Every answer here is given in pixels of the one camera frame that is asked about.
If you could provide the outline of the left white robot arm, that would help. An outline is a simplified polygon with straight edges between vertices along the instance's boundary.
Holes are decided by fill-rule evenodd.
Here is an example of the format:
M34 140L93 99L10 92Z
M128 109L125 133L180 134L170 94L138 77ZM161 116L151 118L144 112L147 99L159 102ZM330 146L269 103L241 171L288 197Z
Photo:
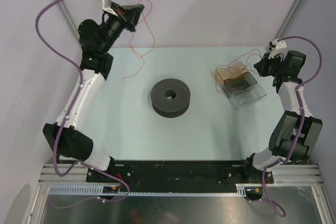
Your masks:
M89 108L111 71L113 56L109 50L124 30L135 32L144 5L111 4L114 14L104 12L101 24L92 19L78 27L82 59L75 88L55 123L46 123L43 134L54 156L73 158L98 169L105 182L115 178L111 157L99 150L94 141L83 134Z

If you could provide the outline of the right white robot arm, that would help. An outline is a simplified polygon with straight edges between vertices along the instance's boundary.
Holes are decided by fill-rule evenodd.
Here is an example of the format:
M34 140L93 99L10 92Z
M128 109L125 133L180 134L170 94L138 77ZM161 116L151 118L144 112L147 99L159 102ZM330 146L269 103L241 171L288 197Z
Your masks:
M280 97L283 114L273 130L269 145L253 153L244 163L243 179L248 183L261 183L266 172L289 162L306 161L322 130L321 119L309 111L303 96L303 81L298 77L306 55L290 50L286 54L266 52L254 64L261 77L273 77L273 86Z

